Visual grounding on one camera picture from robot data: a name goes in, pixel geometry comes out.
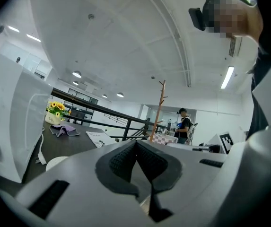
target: black railing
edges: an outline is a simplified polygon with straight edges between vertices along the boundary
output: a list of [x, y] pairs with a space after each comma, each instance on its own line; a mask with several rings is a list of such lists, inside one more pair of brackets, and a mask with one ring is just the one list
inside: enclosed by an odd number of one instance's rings
[[106, 114], [106, 113], [105, 113], [104, 116], [105, 116], [106, 118], [111, 119], [111, 120], [113, 120], [113, 121], [115, 121], [115, 122], [117, 122], [117, 123], [120, 123], [120, 124], [122, 124], [122, 125], [124, 125], [124, 124], [126, 124], [126, 123], [128, 122], [128, 120], [120, 119], [119, 117], [112, 116], [112, 115], [110, 115], [110, 114]]
[[[111, 110], [109, 108], [105, 108], [105, 107], [90, 103], [90, 102], [85, 101], [85, 100], [83, 100], [81, 98], [78, 98], [78, 97], [75, 97], [75, 96], [73, 96], [71, 94], [60, 91], [60, 90], [58, 90], [56, 88], [54, 88], [52, 90], [51, 95], [55, 96], [55, 97], [58, 97], [60, 99], [69, 101], [71, 103], [74, 103], [74, 104], [77, 104], [77, 105], [80, 105], [80, 106], [83, 106], [83, 107], [87, 107], [89, 109], [93, 109], [95, 111], [98, 111], [98, 112], [101, 112], [101, 113], [104, 113], [104, 114], [108, 114], [108, 115], [113, 116], [113, 117], [118, 117], [120, 119], [127, 120], [126, 127], [123, 127], [123, 126], [110, 125], [110, 124], [106, 124], [106, 123], [100, 123], [100, 122], [95, 122], [95, 121], [91, 121], [91, 120], [86, 120], [86, 119], [74, 117], [74, 116], [71, 116], [71, 115], [64, 115], [64, 117], [66, 117], [66, 118], [78, 120], [78, 121], [81, 121], [81, 122], [88, 122], [88, 123], [91, 123], [91, 124], [103, 125], [103, 126], [112, 127], [112, 128], [125, 129], [123, 136], [111, 136], [111, 138], [122, 138], [122, 140], [136, 139], [136, 138], [146, 138], [147, 136], [128, 136], [128, 131], [129, 130], [144, 131], [145, 129], [148, 128], [148, 125], [154, 125], [154, 123], [152, 123], [152, 122], [148, 122], [146, 120], [141, 120], [141, 119], [138, 119], [138, 118], [135, 118], [135, 117], [131, 117], [129, 115], [126, 115], [126, 114]], [[130, 125], [131, 125], [132, 121], [145, 124], [145, 128], [144, 129], [143, 128], [142, 129], [130, 128]], [[165, 126], [157, 125], [156, 132], [158, 131], [159, 128], [165, 128]]]

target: purple cloth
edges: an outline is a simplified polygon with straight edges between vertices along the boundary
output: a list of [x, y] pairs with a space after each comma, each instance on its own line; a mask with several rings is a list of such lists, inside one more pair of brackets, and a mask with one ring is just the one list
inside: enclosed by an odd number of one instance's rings
[[67, 134], [68, 136], [79, 135], [79, 132], [75, 128], [69, 125], [50, 125], [49, 127], [52, 134], [55, 134], [57, 137]]

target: checkered cloth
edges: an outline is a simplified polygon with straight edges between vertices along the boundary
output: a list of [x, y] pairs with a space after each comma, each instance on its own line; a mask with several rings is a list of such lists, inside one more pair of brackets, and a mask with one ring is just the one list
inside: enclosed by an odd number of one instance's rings
[[162, 144], [162, 145], [165, 145], [167, 143], [177, 143], [177, 140], [178, 140], [177, 137], [166, 138], [166, 135], [159, 135], [159, 134], [154, 134], [152, 138], [152, 142], [155, 142], [157, 144]]

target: flower pot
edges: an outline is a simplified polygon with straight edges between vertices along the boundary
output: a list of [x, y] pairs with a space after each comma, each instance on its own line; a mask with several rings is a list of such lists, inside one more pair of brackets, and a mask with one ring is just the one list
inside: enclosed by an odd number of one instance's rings
[[61, 117], [57, 117], [54, 114], [47, 112], [45, 121], [50, 124], [60, 124], [61, 122]]

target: dark table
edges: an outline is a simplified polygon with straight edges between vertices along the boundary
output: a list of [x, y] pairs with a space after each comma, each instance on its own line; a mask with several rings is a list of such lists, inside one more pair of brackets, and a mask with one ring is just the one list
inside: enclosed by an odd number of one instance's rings
[[[104, 132], [102, 129], [91, 128], [87, 126], [82, 126], [79, 124], [72, 124], [69, 122], [62, 121], [61, 124], [67, 124], [74, 127], [80, 135], [78, 136], [68, 136], [61, 135], [56, 137], [55, 134], [52, 134], [49, 127], [50, 124], [44, 122], [44, 142], [42, 144], [42, 153], [45, 157], [46, 162], [56, 157], [69, 157], [80, 152], [84, 152], [91, 149], [96, 149], [96, 146], [93, 144], [91, 139], [86, 134], [86, 131], [89, 132]], [[24, 174], [22, 183], [16, 183], [11, 180], [8, 180], [0, 176], [0, 189], [8, 192], [10, 195], [15, 196], [17, 192], [28, 182], [36, 178], [38, 175], [45, 172], [46, 165], [41, 163], [36, 164], [36, 157], [39, 152], [40, 144], [42, 137], [39, 139], [38, 143], [35, 146], [35, 149], [30, 157], [27, 170]]]

